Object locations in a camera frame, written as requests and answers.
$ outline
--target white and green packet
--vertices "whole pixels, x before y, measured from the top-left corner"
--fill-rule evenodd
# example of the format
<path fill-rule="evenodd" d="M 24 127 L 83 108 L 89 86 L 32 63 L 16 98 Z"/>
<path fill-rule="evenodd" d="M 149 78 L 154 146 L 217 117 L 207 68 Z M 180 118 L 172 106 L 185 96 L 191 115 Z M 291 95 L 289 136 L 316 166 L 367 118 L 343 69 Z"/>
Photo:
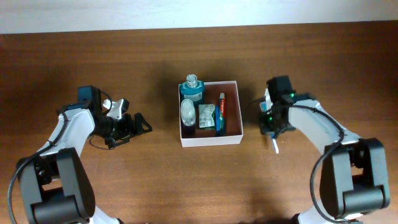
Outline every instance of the white and green packet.
<path fill-rule="evenodd" d="M 215 110 L 216 106 L 210 105 L 199 105 L 199 128 L 200 129 L 215 129 Z"/>

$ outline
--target toothpaste tube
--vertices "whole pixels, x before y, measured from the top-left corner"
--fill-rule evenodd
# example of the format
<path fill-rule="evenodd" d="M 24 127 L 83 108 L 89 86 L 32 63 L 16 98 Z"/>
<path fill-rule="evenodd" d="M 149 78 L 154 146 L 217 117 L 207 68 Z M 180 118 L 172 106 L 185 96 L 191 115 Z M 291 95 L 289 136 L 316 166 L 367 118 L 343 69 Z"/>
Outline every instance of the toothpaste tube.
<path fill-rule="evenodd" d="M 219 100 L 219 115 L 218 115 L 218 123 L 219 126 L 216 129 L 217 135 L 225 135 L 225 94 L 220 93 L 220 100 Z"/>

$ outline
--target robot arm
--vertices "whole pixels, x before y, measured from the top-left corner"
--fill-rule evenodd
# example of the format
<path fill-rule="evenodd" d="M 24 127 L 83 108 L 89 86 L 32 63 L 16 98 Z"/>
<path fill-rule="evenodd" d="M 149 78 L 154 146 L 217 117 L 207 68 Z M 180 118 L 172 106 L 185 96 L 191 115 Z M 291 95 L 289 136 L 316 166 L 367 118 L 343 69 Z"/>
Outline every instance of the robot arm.
<path fill-rule="evenodd" d="M 320 154 L 324 154 L 340 138 L 336 126 L 343 130 L 341 144 L 323 161 L 321 200 L 317 202 L 321 212 L 332 223 L 342 219 L 353 220 L 389 205 L 386 156 L 381 142 L 377 139 L 362 139 L 341 124 L 333 124 L 326 116 L 315 113 L 317 110 L 329 116 L 314 97 L 296 94 L 288 77 L 269 80 L 264 99 L 260 104 L 260 129 L 262 134 L 271 135 L 276 151 L 276 138 L 285 131 L 297 128 L 317 147 Z M 352 176 L 351 166 L 363 168 L 363 173 Z M 314 206 L 297 214 L 294 222 L 331 223 Z"/>
<path fill-rule="evenodd" d="M 136 135 L 152 131 L 152 128 L 141 114 L 136 114 L 133 121 L 125 113 L 127 100 L 121 99 L 112 104 L 114 106 L 108 106 L 108 111 L 102 113 L 100 90 L 84 86 L 78 89 L 78 103 L 64 106 L 58 112 L 58 124 L 39 151 L 52 147 L 28 163 L 19 176 L 29 223 L 122 223 L 95 206 L 94 191 L 79 157 L 92 134 L 103 137 L 112 149 Z M 147 130 L 143 129 L 143 124 L 148 127 Z M 61 180 L 62 187 L 43 189 L 43 185 L 55 179 Z"/>

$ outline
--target clear bottle cap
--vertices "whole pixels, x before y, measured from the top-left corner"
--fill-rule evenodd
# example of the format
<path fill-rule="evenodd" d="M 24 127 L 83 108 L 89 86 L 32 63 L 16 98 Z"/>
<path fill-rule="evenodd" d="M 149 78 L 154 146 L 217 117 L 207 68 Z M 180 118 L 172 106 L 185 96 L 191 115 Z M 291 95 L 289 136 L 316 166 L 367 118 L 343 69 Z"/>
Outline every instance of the clear bottle cap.
<path fill-rule="evenodd" d="M 181 120 L 185 126 L 192 126 L 196 123 L 196 112 L 193 106 L 193 101 L 190 99 L 185 99 L 181 102 Z"/>
<path fill-rule="evenodd" d="M 190 88 L 195 88 L 198 85 L 198 77 L 194 74 L 187 76 L 187 85 Z"/>

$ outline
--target open cardboard box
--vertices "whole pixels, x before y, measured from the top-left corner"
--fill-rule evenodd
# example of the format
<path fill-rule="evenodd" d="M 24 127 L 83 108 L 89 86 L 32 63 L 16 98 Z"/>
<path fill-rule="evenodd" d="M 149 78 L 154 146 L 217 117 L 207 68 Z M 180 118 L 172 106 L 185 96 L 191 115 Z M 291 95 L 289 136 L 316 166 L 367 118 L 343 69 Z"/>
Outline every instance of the open cardboard box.
<path fill-rule="evenodd" d="M 195 146 L 219 146 L 226 144 L 239 144 L 243 138 L 243 125 L 241 116 L 241 107 L 239 105 L 238 85 L 236 81 L 227 82 L 206 82 L 205 104 L 218 105 L 220 93 L 225 93 L 225 120 L 226 120 L 226 134 L 224 136 L 216 137 L 215 130 L 199 129 L 198 108 L 196 109 L 197 123 L 194 136 L 186 136 L 182 133 L 182 121 L 180 110 L 178 110 L 180 121 L 180 138 L 182 147 Z M 181 105 L 181 94 L 178 89 L 178 100 Z"/>

